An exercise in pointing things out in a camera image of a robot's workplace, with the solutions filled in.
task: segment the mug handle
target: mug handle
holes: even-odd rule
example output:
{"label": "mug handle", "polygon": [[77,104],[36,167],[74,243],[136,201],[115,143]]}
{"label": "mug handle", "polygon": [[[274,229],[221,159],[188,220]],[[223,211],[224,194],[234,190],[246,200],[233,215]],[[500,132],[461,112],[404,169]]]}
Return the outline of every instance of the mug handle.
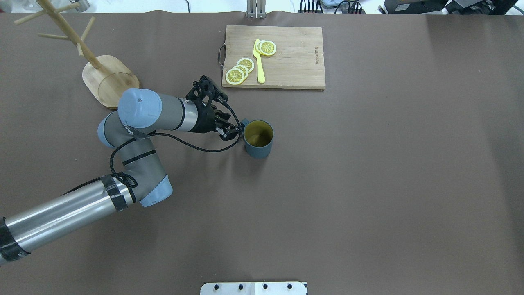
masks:
{"label": "mug handle", "polygon": [[249,124],[249,120],[244,119],[240,122],[240,126],[242,127],[242,131],[244,131],[244,128]]}

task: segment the blue mug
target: blue mug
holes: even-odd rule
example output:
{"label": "blue mug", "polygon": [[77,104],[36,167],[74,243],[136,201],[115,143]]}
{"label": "blue mug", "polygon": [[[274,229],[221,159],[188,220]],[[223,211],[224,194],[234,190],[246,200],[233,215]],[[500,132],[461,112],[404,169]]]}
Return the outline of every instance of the blue mug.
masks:
{"label": "blue mug", "polygon": [[273,145],[273,127],[266,121],[247,119],[241,122],[247,153],[254,158],[265,158]]}

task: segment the cutting board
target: cutting board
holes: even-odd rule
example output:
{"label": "cutting board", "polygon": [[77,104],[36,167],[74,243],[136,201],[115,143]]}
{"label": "cutting board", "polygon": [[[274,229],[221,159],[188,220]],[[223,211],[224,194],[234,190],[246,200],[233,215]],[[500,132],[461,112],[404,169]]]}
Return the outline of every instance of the cutting board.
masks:
{"label": "cutting board", "polygon": [[[256,39],[270,40],[277,45],[274,55],[261,57],[266,76],[263,84],[257,81],[257,60],[253,56]],[[224,87],[320,90],[326,87],[322,28],[228,25],[225,47]],[[226,72],[243,57],[252,59],[255,69],[242,84],[227,83]]]}

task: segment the robotic arm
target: robotic arm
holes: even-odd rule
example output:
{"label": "robotic arm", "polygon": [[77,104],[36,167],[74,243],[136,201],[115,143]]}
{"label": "robotic arm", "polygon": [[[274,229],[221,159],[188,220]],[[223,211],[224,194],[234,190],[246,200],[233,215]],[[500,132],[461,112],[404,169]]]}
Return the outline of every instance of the robotic arm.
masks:
{"label": "robotic arm", "polygon": [[[167,135],[156,130],[214,131],[222,140],[232,140],[241,127],[227,99],[206,76],[193,82],[185,99],[148,89],[126,90],[118,111],[98,127],[100,140],[116,148],[113,155],[118,152],[125,171],[115,173],[111,164],[112,174],[28,211],[0,218],[0,266],[135,202],[147,207],[169,197],[173,189],[150,137]],[[218,110],[213,101],[227,107],[237,125],[229,123],[231,114]]]}

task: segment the brown tabletop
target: brown tabletop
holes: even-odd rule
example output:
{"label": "brown tabletop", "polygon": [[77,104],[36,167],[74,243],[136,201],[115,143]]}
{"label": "brown tabletop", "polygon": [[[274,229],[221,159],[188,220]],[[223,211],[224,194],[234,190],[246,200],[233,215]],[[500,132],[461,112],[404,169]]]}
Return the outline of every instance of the brown tabletop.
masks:
{"label": "brown tabletop", "polygon": [[[0,214],[109,173],[110,112],[46,17],[0,14]],[[78,31],[90,14],[65,14]],[[183,97],[234,25],[323,28],[325,91],[227,89],[265,119],[265,160],[154,139],[173,195],[0,269],[1,294],[199,294],[301,280],[310,294],[522,294],[524,17],[97,14],[86,40],[144,88]],[[207,148],[216,133],[182,134]]]}

